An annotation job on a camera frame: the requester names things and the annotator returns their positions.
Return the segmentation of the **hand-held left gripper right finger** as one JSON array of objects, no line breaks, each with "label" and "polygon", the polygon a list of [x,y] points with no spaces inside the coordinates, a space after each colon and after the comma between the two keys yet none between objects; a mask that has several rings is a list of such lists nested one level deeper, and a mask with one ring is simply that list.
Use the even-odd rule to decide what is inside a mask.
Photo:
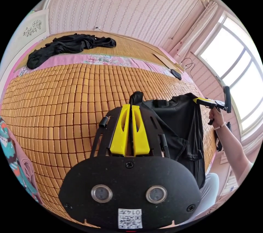
[{"label": "hand-held left gripper right finger", "polygon": [[150,147],[140,107],[132,105],[131,109],[134,156],[148,155]]}]

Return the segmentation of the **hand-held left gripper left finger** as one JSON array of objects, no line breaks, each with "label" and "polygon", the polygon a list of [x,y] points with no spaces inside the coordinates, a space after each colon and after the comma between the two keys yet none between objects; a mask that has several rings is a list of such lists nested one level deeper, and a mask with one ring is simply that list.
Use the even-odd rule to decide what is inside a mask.
[{"label": "hand-held left gripper left finger", "polygon": [[113,155],[126,156],[129,133],[130,105],[121,107],[115,131],[113,134],[110,152]]}]

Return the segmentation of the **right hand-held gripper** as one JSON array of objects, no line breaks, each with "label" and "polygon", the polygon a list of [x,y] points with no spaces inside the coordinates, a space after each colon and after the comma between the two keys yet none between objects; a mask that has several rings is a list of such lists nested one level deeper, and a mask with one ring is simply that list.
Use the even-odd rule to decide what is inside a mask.
[{"label": "right hand-held gripper", "polygon": [[196,103],[196,104],[199,104],[199,105],[203,105],[209,109],[213,109],[214,107],[216,107],[217,109],[219,109],[221,111],[222,107],[220,107],[220,105],[216,102],[216,101],[213,101],[213,100],[210,100],[210,99],[206,99],[206,98],[194,98],[193,101]]}]

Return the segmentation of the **person's right hand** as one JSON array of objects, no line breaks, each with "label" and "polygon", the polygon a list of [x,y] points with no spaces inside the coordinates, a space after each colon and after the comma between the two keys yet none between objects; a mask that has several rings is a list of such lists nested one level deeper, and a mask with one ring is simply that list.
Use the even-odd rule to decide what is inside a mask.
[{"label": "person's right hand", "polygon": [[225,126],[223,114],[216,107],[214,107],[213,109],[210,109],[209,119],[212,121],[212,126],[214,130],[218,130],[222,128],[223,126]]}]

